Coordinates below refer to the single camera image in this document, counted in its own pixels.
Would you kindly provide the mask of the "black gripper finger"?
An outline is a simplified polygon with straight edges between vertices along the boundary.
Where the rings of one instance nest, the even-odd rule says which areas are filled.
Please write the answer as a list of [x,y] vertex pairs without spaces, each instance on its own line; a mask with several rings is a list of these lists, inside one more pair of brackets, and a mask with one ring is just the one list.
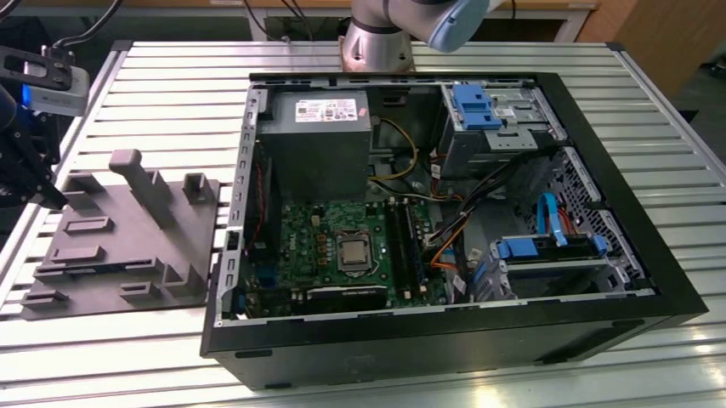
[[10,124],[10,175],[28,201],[41,207],[61,210],[64,193],[54,186],[52,166],[58,163],[57,137],[34,134],[20,122]]

